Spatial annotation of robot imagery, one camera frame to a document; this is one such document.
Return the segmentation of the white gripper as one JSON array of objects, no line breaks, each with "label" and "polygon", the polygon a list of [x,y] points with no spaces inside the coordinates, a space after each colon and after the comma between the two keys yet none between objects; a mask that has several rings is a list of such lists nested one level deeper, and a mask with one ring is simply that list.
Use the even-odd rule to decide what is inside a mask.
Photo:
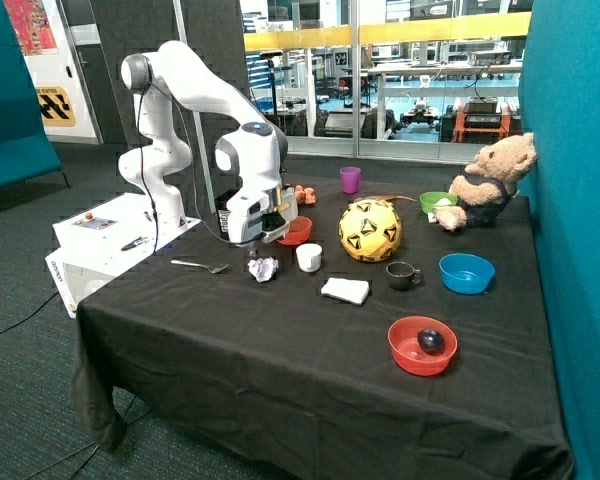
[{"label": "white gripper", "polygon": [[297,217],[294,187],[285,185],[259,191],[241,188],[227,202],[228,236],[234,244],[247,244],[249,257],[258,255],[254,242],[270,243],[286,235]]}]

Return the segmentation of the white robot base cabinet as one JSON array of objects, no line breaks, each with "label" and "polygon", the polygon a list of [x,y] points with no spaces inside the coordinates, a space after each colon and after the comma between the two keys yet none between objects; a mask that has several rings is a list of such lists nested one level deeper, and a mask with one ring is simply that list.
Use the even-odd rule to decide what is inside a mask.
[{"label": "white robot base cabinet", "polygon": [[157,224],[143,194],[124,193],[53,225],[59,248],[46,258],[67,314],[200,221],[173,217]]}]

